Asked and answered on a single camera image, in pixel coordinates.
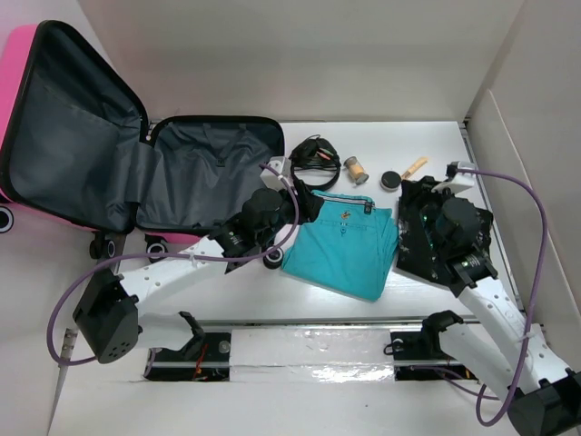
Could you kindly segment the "pink hard-shell suitcase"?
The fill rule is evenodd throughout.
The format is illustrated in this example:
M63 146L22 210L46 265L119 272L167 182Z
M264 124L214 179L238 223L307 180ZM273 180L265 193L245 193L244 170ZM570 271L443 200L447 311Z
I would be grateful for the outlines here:
M262 187L281 125L248 115L151 124L130 86L72 26L12 30L1 54L1 199L94 234L144 233L159 252L195 243Z

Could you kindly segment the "black wired headphones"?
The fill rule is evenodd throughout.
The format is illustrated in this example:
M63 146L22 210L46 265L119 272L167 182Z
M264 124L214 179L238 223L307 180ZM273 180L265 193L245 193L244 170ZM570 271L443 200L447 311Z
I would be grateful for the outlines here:
M319 134L312 135L298 144L290 153L290 175L294 184L300 181L296 172L316 170L332 172L326 183L310 185L303 183L309 190L328 191L340 178L341 163L333 145Z

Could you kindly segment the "beige concealer tube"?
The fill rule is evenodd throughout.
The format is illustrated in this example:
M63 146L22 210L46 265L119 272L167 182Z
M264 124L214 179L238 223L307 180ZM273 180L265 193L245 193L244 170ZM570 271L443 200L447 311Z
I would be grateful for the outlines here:
M403 180L409 179L414 173L416 173L427 162L428 162L427 157L424 157L424 156L420 157L401 175L401 178Z

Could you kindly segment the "black lid powder jar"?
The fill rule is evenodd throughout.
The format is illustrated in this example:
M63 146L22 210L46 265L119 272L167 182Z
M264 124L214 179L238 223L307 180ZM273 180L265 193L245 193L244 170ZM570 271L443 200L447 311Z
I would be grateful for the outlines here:
M380 177L380 185L386 191L397 191L401 185L401 176L397 172L386 171Z

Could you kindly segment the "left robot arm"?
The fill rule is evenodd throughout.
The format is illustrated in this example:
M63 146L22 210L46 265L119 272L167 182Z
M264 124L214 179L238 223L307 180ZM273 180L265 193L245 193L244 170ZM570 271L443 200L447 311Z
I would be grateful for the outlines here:
M277 262L277 233L287 224L314 221L323 204L305 186L295 193L261 188L238 213L189 248L122 274L95 272L74 310L74 322L101 364L115 362L135 347L169 349L192 360L202 351L202 327L186 311L158 313L161 303L254 259Z

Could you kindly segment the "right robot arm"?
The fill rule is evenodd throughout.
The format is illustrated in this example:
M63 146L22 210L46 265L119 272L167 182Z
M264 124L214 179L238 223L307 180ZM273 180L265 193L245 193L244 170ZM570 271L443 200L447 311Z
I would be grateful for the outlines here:
M502 401L520 435L559 435L580 423L580 375L527 330L489 256L493 214L457 197L448 182L405 181L399 197L398 268L447 288L478 319L491 344L447 310L430 315L420 349L461 362Z

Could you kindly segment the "clear jar with sponge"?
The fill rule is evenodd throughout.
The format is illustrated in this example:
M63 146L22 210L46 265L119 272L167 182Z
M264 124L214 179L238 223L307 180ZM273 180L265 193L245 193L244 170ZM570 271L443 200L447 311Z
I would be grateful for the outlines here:
M356 156L347 158L343 165L348 170L351 179L356 185L361 185L368 181L369 175Z

